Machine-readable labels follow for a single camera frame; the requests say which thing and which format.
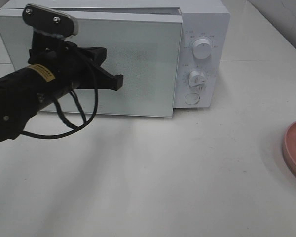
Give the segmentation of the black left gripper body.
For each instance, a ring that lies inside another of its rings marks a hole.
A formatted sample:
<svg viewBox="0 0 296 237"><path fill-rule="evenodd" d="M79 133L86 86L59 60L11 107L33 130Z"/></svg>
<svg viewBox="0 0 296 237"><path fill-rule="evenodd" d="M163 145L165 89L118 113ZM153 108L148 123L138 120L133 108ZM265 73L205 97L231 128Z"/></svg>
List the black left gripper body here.
<svg viewBox="0 0 296 237"><path fill-rule="evenodd" d="M123 86L123 75L112 75L101 67L107 58L106 48L83 48L64 38L33 31L29 54L29 67L37 69L48 82L58 81L61 87L72 83L73 88L118 91Z"/></svg>

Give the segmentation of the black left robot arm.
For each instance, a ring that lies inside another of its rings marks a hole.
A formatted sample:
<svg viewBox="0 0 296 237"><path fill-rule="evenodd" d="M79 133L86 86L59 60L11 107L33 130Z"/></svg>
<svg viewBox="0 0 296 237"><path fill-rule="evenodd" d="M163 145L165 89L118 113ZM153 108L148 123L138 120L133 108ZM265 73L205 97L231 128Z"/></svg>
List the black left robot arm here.
<svg viewBox="0 0 296 237"><path fill-rule="evenodd" d="M123 75L112 75L102 68L107 56L103 47L80 48L64 38L34 32L29 54L28 66L0 78L0 142L20 135L48 139L25 131L25 126L50 104L69 128L52 139L72 135L92 121L78 100L77 88L91 89L98 98L100 89L117 91L123 85ZM67 94L74 100L82 125L71 123L61 109L59 99Z"/></svg>

